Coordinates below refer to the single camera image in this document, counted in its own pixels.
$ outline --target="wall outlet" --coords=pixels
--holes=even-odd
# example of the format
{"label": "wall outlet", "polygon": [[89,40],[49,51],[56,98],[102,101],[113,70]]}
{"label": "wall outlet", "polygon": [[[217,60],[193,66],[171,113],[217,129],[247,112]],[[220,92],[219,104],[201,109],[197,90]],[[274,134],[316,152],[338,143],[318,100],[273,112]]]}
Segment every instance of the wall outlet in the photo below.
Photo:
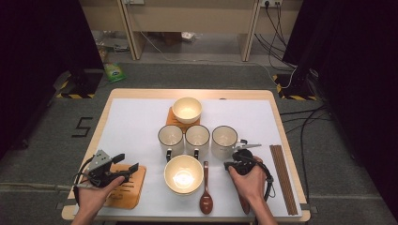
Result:
{"label": "wall outlet", "polygon": [[283,0],[262,0],[261,1],[261,7],[264,8],[266,6],[266,2],[269,1],[269,6],[268,8],[276,8],[277,6],[282,5]]}

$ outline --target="forearm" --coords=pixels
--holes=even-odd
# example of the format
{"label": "forearm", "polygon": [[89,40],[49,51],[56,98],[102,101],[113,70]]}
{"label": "forearm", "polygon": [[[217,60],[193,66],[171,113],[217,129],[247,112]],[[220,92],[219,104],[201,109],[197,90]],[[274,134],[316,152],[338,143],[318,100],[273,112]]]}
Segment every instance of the forearm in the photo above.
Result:
{"label": "forearm", "polygon": [[71,225],[89,225],[94,221],[97,214],[79,210]]}
{"label": "forearm", "polygon": [[255,213],[259,225],[278,224],[264,199],[255,199],[249,201],[249,204]]}

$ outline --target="spoon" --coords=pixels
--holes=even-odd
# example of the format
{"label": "spoon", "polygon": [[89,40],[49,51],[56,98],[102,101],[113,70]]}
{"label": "spoon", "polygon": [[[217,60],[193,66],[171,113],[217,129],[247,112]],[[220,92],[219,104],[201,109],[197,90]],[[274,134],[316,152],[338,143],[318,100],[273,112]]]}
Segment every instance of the spoon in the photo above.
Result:
{"label": "spoon", "polygon": [[207,179],[208,179],[208,162],[204,161],[204,172],[205,172],[205,191],[203,192],[202,197],[200,198],[199,206],[200,210],[202,210],[202,213],[207,215],[211,213],[211,210],[213,209],[213,199],[211,199],[210,194],[208,193],[208,187],[207,187]]}

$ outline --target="white mug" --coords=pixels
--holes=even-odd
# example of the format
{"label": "white mug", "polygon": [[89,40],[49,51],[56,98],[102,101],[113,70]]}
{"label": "white mug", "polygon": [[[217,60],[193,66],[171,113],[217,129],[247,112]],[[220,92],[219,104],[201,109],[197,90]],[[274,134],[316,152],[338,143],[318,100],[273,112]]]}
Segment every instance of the white mug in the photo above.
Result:
{"label": "white mug", "polygon": [[184,135],[180,127],[166,125],[159,130],[158,138],[167,161],[184,153]]}
{"label": "white mug", "polygon": [[237,143],[247,143],[246,140],[239,140],[237,132],[228,126],[216,127],[211,136],[211,153],[220,160],[230,158]]}
{"label": "white mug", "polygon": [[210,132],[202,125],[194,125],[185,132],[187,154],[198,159],[208,153]]}

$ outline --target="wrist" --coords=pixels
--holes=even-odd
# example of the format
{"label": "wrist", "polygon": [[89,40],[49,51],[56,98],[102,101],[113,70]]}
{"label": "wrist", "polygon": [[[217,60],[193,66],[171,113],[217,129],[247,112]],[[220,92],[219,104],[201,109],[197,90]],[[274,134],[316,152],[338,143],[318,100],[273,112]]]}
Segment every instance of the wrist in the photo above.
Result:
{"label": "wrist", "polygon": [[248,199],[248,203],[254,212],[258,211],[261,208],[264,208],[266,205],[266,201],[262,197],[252,197]]}
{"label": "wrist", "polygon": [[79,209],[77,212],[72,224],[73,225],[85,225],[85,224],[91,224],[92,221],[94,221],[94,218],[96,217],[97,212],[93,212],[91,210],[83,210],[82,208]]}

